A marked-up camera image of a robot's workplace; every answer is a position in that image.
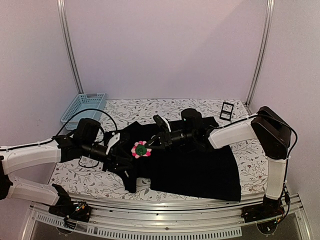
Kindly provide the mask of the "pink flower plush brooch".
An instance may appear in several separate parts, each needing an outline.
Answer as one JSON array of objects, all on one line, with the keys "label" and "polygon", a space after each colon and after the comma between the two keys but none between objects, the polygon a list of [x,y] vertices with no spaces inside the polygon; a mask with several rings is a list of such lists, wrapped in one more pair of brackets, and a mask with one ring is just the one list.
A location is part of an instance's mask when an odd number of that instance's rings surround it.
[{"label": "pink flower plush brooch", "polygon": [[138,141],[134,143],[134,146],[131,149],[131,155],[135,158],[141,157],[150,157],[151,156],[151,148],[146,147],[146,141]]}]

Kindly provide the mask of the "black t-shirt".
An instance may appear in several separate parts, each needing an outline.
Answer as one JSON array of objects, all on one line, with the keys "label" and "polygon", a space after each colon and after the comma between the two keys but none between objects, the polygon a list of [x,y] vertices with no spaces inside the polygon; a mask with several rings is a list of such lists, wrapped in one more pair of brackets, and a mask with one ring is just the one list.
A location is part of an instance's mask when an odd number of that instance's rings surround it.
[{"label": "black t-shirt", "polygon": [[132,157],[132,169],[121,170],[112,162],[103,171],[117,174],[130,193],[137,179],[151,180],[154,191],[183,196],[239,202],[241,184],[238,165],[229,146],[201,152],[190,144],[169,151],[153,149],[149,156]]}]

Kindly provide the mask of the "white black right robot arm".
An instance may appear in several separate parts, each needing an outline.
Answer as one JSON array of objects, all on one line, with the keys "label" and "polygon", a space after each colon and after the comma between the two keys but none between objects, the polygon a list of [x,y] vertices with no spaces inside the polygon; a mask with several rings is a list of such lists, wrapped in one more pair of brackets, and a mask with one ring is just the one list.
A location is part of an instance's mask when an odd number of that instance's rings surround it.
[{"label": "white black right robot arm", "polygon": [[243,207],[241,217],[245,222],[269,219],[271,226],[279,225],[288,215],[282,197],[290,203],[286,191],[288,161],[294,144],[291,135],[295,131],[269,107],[261,107],[257,113],[222,126],[204,127],[199,111],[187,108],[181,112],[182,128],[173,130],[171,124],[159,115],[153,119],[160,132],[146,142],[148,149],[169,150],[175,146],[192,143],[202,151],[221,149],[246,140],[258,140],[268,161],[267,187],[261,204]]}]

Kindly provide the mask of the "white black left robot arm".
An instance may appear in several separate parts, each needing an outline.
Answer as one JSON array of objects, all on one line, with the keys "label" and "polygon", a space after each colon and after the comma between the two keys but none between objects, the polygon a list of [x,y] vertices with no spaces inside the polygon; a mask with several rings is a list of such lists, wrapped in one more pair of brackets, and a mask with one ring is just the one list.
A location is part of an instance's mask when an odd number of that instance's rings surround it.
[{"label": "white black left robot arm", "polygon": [[37,143],[0,148],[0,198],[16,198],[42,203],[49,213],[65,221],[89,222],[92,208],[85,201],[73,201],[58,184],[41,184],[11,176],[15,171],[49,163],[65,163],[81,157],[101,162],[103,171],[127,172],[133,168],[132,157],[121,153],[121,134],[110,135],[106,145],[96,142],[101,124],[82,118],[76,129]]}]

